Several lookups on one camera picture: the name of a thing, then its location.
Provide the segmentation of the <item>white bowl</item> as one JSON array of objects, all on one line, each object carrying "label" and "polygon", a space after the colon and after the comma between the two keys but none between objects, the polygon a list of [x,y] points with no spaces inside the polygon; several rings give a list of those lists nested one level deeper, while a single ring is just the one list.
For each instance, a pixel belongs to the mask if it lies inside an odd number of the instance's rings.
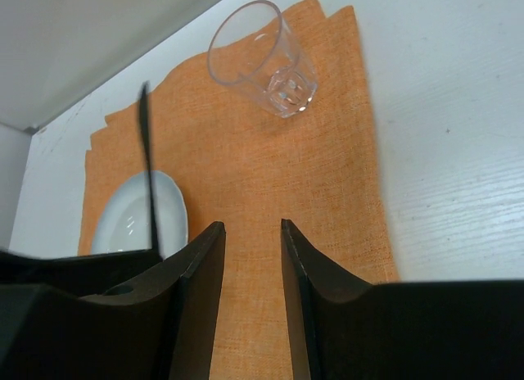
[{"label": "white bowl", "polygon": [[[187,209],[183,194],[165,173],[152,172],[160,255],[165,259],[188,244]],[[147,174],[127,179],[108,201],[91,245],[93,255],[151,248]]]}]

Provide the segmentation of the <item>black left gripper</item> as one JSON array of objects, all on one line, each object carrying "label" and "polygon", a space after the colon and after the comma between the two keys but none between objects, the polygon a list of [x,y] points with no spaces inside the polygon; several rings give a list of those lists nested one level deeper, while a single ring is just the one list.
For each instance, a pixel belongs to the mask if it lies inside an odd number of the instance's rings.
[{"label": "black left gripper", "polygon": [[1,250],[1,284],[47,284],[73,295],[102,294],[160,263],[152,249],[37,259]]}]

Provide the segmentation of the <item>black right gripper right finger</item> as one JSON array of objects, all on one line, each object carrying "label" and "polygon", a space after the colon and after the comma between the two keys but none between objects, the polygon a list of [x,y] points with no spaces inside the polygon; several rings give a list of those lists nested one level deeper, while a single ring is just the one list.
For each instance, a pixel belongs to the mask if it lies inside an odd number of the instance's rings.
[{"label": "black right gripper right finger", "polygon": [[520,379],[520,280],[371,284],[281,224],[296,379]]}]

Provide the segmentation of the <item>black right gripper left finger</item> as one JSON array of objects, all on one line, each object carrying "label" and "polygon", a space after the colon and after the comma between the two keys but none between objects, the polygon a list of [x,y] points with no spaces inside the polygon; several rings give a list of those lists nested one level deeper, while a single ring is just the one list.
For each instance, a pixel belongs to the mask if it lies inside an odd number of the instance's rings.
[{"label": "black right gripper left finger", "polygon": [[1,284],[4,379],[206,378],[224,275],[225,227],[102,294]]}]

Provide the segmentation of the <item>clear plastic cup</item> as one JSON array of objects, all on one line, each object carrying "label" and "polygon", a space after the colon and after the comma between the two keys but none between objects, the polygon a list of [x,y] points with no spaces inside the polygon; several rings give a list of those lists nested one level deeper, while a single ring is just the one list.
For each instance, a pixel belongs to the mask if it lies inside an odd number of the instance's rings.
[{"label": "clear plastic cup", "polygon": [[318,89],[311,60],[268,0],[246,3],[224,20],[211,39],[207,68],[216,83],[282,118],[305,111]]}]

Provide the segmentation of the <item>orange cloth placemat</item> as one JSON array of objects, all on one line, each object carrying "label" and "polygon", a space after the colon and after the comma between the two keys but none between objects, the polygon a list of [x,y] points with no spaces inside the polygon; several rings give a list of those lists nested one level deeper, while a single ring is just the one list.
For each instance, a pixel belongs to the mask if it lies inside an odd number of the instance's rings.
[{"label": "orange cloth placemat", "polygon": [[284,16],[318,76],[304,112],[283,119],[217,84],[205,54],[150,95],[154,166],[180,187],[190,234],[216,220],[226,229],[213,379],[292,376],[283,219],[352,274],[398,279],[355,11],[325,16],[318,0],[303,0]]}]

